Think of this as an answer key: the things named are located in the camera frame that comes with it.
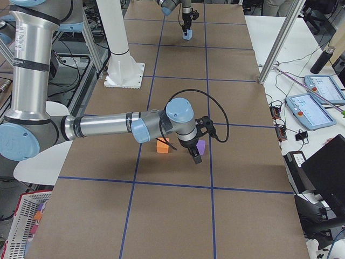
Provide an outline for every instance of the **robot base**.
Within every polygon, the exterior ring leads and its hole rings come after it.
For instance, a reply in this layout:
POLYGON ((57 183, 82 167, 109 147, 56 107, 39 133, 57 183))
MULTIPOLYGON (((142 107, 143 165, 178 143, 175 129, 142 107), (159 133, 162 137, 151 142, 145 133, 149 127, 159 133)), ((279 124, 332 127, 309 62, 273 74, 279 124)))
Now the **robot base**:
POLYGON ((110 60, 105 87, 121 87, 139 89, 144 75, 145 64, 135 62, 129 56, 125 60, 114 57, 110 60))

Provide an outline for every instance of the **robotic arm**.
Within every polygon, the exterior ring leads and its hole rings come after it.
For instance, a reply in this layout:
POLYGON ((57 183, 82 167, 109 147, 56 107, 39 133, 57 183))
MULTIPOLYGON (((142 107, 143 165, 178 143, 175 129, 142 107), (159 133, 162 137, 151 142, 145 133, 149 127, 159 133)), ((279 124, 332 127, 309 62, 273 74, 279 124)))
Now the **robotic arm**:
POLYGON ((157 4, 162 7, 162 12, 164 15, 168 16, 172 11, 179 5, 182 5, 182 31, 183 38, 190 40, 192 37, 192 21, 199 18, 199 13, 197 10, 193 10, 191 0, 157 0, 157 4))
MULTIPOLYGON (((21 161, 64 141, 93 135, 131 133, 137 142, 144 143, 176 132, 195 163, 201 162, 198 139, 208 133, 216 138, 216 130, 208 117, 195 120, 190 103, 183 98, 172 99, 161 111, 79 118, 49 116, 46 96, 52 34, 62 23, 67 29, 78 27, 82 22, 81 0, 11 2, 15 4, 10 12, 17 26, 12 104, 0 125, 2 156, 21 161)), ((184 9, 193 12, 190 6, 184 9)))

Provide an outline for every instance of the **person's leg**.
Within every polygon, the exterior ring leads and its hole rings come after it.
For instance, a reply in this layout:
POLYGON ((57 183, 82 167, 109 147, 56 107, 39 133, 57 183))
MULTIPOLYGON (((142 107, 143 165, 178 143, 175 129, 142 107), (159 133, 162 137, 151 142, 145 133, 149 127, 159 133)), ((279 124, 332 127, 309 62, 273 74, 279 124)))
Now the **person's leg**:
POLYGON ((285 0, 264 0, 263 16, 277 16, 279 6, 285 0))
POLYGON ((284 3, 281 4, 278 10, 278 16, 286 17, 287 13, 289 12, 291 5, 293 3, 293 0, 286 0, 284 3))

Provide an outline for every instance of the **white table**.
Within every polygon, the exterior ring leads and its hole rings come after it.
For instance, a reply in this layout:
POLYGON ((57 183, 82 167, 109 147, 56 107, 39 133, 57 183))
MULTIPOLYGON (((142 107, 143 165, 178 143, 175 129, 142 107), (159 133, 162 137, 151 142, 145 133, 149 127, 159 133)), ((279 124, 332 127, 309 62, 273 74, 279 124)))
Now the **white table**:
MULTIPOLYGON (((258 65, 264 65, 267 59, 267 56, 273 46, 275 38, 278 35, 278 32, 281 28, 281 25, 284 22, 284 18, 281 17, 260 17, 260 16, 246 16, 246 21, 250 33, 250 37, 252 39, 253 48, 256 53, 256 59, 258 65)), ((292 31, 290 32, 279 56, 279 62, 286 62, 290 60, 295 60, 302 58, 312 52, 314 52, 318 48, 318 43, 314 39, 313 35, 311 34, 309 28, 305 24, 302 18, 298 18, 295 22, 292 31)), ((305 75, 312 74, 310 73, 311 67, 314 65, 316 60, 318 59, 319 55, 321 54, 321 50, 317 50, 312 56, 310 61, 309 57, 298 60, 295 62, 281 64, 279 67, 285 72, 290 72, 301 77, 305 75)), ((331 67, 325 67, 320 74, 334 74, 334 70, 331 67)), ((266 93, 273 97, 273 100, 281 100, 284 102, 285 96, 275 87, 275 77, 278 73, 276 71, 272 71, 268 79, 265 82, 265 90, 266 93)), ((333 76, 335 81, 338 85, 343 88, 339 78, 337 76, 333 76)), ((292 86, 293 82, 286 78, 284 75, 280 75, 277 77, 278 86, 287 93, 292 86)), ((289 96, 293 96, 296 94, 306 93, 306 91, 296 84, 292 87, 289 96)), ((309 134, 309 144, 303 146, 303 153, 305 154, 306 158, 309 158, 313 155, 316 151, 318 151, 323 144, 329 138, 335 137, 339 133, 345 134, 345 119, 343 119, 342 115, 335 111, 334 109, 329 109, 328 112, 330 115, 337 121, 337 124, 332 127, 318 129, 316 131, 308 131, 309 134)), ((306 130, 303 126, 297 121, 297 119, 293 116, 291 111, 286 108, 285 116, 284 116, 284 107, 282 108, 282 118, 286 122, 287 128, 298 131, 298 129, 306 130)), ((282 154, 285 155, 289 151, 297 151, 301 148, 302 141, 295 141, 295 133, 291 131, 287 131, 287 141, 283 141, 282 143, 282 154)))

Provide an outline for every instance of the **black water bottle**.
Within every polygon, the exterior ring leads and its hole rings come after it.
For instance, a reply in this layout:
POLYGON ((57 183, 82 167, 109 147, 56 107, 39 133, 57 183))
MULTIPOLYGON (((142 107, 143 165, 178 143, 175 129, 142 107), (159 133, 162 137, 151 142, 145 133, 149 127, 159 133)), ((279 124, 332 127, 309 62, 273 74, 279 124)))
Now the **black water bottle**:
POLYGON ((333 52, 335 51, 334 47, 328 47, 326 50, 324 50, 321 54, 321 56, 317 59, 313 67, 311 68, 311 73, 318 74, 320 73, 321 69, 326 65, 326 63, 330 60, 331 56, 333 55, 333 52))

